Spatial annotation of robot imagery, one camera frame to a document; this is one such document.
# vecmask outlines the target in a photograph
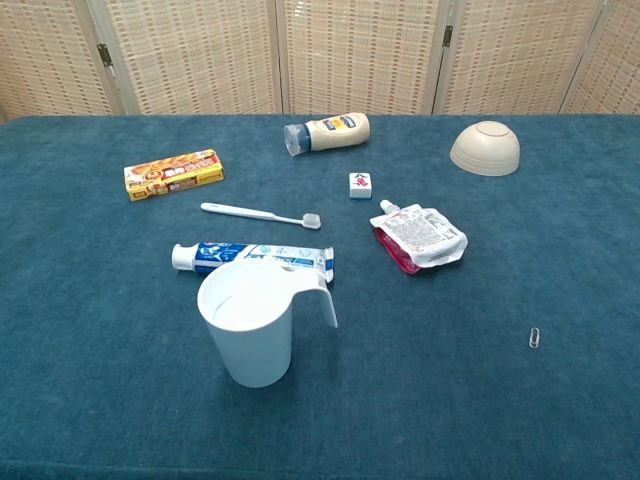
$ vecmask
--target pitcher handle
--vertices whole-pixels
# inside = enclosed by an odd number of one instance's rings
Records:
[[[327,284],[320,273],[315,270],[292,270],[288,272],[289,281],[293,288],[293,296],[298,293],[317,291],[322,292],[322,314],[325,320],[334,328],[338,328],[338,318],[333,307],[333,298],[327,290]]]

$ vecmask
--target paper clip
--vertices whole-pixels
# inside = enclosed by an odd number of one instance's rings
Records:
[[[538,348],[540,343],[540,329],[533,327],[531,329],[531,335],[529,335],[529,346],[531,348]]]

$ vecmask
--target bottle cap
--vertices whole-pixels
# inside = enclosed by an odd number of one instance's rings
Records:
[[[285,125],[284,143],[292,157],[311,150],[311,135],[306,125]]]
[[[176,243],[171,252],[171,264],[176,270],[193,270],[193,248]]]
[[[380,208],[386,214],[397,212],[398,210],[400,210],[400,207],[398,207],[397,205],[394,205],[389,200],[382,200],[380,202]]]

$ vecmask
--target screen hinge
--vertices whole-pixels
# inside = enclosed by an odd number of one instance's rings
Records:
[[[98,53],[100,54],[100,59],[102,60],[102,64],[105,67],[113,66],[113,62],[111,61],[111,55],[109,55],[109,49],[107,48],[106,43],[98,44]]]
[[[453,25],[447,25],[444,29],[444,38],[442,39],[442,46],[448,47],[451,45],[451,35],[453,34]]]

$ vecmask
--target white bowl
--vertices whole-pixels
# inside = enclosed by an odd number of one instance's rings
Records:
[[[467,172],[497,177],[514,172],[520,163],[520,143],[509,127],[485,121],[458,135],[451,160]]]

